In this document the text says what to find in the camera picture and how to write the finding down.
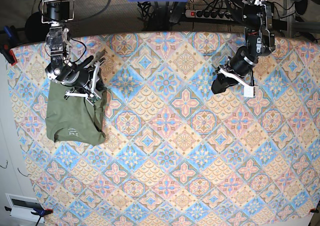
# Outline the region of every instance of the tiled pattern fabric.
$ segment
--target tiled pattern fabric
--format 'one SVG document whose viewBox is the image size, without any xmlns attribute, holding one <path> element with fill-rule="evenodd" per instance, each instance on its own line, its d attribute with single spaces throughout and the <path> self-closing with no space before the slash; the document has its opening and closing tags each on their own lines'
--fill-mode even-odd
<svg viewBox="0 0 320 226">
<path fill-rule="evenodd" d="M 208 32 L 83 37 L 106 50 L 106 141 L 53 143 L 44 44 L 7 66 L 14 120 L 47 225 L 256 226 L 305 217 L 320 200 L 320 53 L 278 38 L 259 89 L 213 95 L 214 67 L 244 44 Z M 82 54 L 74 43 L 73 58 Z"/>
</svg>

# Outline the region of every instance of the garment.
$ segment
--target garment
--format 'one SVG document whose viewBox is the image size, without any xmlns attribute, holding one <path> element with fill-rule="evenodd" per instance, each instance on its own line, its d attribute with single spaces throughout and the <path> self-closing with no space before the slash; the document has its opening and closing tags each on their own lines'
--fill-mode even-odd
<svg viewBox="0 0 320 226">
<path fill-rule="evenodd" d="M 105 141 L 102 132 L 107 92 L 92 106 L 83 97 L 64 99 L 69 87 L 51 82 L 46 111 L 46 135 L 54 142 L 78 141 L 98 145 Z"/>
</svg>

